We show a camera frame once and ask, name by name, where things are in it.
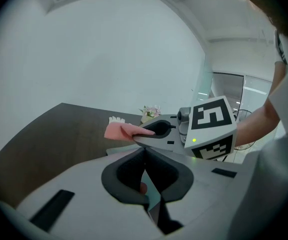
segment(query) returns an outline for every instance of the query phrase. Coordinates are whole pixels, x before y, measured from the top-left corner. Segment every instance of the table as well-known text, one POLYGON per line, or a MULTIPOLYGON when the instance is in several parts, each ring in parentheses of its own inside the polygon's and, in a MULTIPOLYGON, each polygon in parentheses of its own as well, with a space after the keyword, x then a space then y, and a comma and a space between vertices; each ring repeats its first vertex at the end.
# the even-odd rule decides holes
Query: table
POLYGON ((140 115, 61 103, 23 128, 0 151, 0 200, 16 208, 33 190, 106 149, 132 145, 104 138, 109 117, 133 125, 140 115))

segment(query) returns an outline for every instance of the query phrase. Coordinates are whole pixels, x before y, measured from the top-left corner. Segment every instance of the flower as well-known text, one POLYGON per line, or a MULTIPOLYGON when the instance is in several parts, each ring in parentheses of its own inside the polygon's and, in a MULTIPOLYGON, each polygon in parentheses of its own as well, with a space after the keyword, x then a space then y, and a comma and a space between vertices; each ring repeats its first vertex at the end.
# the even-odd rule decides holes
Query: flower
POLYGON ((160 106, 144 106, 143 109, 139 109, 143 115, 148 116, 148 117, 152 117, 152 118, 156 118, 159 115, 161 115, 161 111, 160 111, 160 106))

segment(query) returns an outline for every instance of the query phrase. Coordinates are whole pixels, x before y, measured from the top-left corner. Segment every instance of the ceiling light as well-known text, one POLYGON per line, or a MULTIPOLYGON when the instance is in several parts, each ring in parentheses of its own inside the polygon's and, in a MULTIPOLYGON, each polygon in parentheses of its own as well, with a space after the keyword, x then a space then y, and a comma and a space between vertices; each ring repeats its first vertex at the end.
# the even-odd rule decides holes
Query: ceiling light
POLYGON ((252 92, 256 92, 256 93, 259 93, 259 94, 264 94, 264 95, 267 94, 267 93, 265 93, 265 92, 263 92, 261 90, 256 90, 256 89, 245 87, 245 86, 243 86, 243 89, 246 89, 246 90, 249 90, 249 91, 251 90, 252 92))

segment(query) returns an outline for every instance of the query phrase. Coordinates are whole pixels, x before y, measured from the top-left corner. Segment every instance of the ceiling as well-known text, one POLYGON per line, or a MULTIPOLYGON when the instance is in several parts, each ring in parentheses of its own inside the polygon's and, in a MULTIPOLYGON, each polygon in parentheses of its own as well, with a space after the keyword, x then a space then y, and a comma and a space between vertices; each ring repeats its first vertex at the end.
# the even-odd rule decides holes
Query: ceiling
POLYGON ((195 26, 193 31, 199 32, 198 36, 203 35, 208 42, 261 39, 271 43, 273 40, 273 26, 248 0, 167 1, 180 13, 186 14, 184 18, 195 26))

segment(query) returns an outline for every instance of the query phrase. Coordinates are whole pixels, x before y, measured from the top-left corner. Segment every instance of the pink rag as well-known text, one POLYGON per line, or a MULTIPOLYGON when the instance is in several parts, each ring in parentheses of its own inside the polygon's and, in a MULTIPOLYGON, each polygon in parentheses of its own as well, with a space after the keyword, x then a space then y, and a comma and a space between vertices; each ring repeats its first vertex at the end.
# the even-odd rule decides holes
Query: pink rag
POLYGON ((135 134, 154 135, 155 132, 129 123, 111 122, 106 128, 104 137, 111 140, 132 141, 135 134))

